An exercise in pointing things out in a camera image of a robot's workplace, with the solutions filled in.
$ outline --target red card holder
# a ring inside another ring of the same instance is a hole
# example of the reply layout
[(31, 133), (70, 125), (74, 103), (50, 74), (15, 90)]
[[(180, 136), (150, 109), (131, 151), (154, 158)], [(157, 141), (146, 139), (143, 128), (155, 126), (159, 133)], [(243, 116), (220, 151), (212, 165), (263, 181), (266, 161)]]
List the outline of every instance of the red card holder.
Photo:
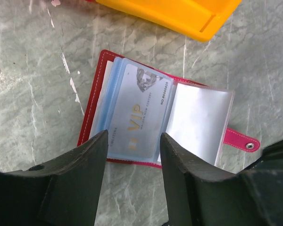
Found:
[[(89, 135), (90, 135), (90, 131), (91, 131), (94, 115), (95, 115), (95, 110), (97, 107), (98, 99), (100, 96), (100, 91), (101, 91), (102, 84), (103, 84), (107, 61), (113, 62), (115, 57), (124, 58), (124, 56), (121, 56), (119, 54), (113, 53), (108, 50), (103, 50), (100, 53), (99, 62), (98, 62), (98, 66), (97, 66), (97, 69), (94, 75), (94, 80), (93, 80), (91, 93), (90, 93), (89, 101), (88, 101), (86, 112), (85, 112), (85, 117), (84, 117), (83, 124), (82, 124), (81, 133), (80, 133), (79, 140), (77, 143), (78, 146), (83, 144), (89, 139)], [(182, 81), (182, 82), (204, 86), (203, 84), (195, 82), (195, 81), (179, 78), (179, 77), (167, 74), (162, 71), (159, 71), (159, 72), (164, 73), (169, 77), (172, 77), (176, 81)], [(236, 147), (246, 152), (255, 152), (260, 148), (260, 142), (257, 139), (246, 136), (230, 128), (227, 128), (226, 130), (223, 143), (227, 145), (231, 145), (233, 147)], [(161, 168), (159, 164), (148, 163), (148, 162), (134, 162), (134, 161), (125, 161), (125, 160), (116, 160), (116, 159), (107, 159), (107, 161), (127, 163), (127, 164), (147, 165), (147, 166)]]

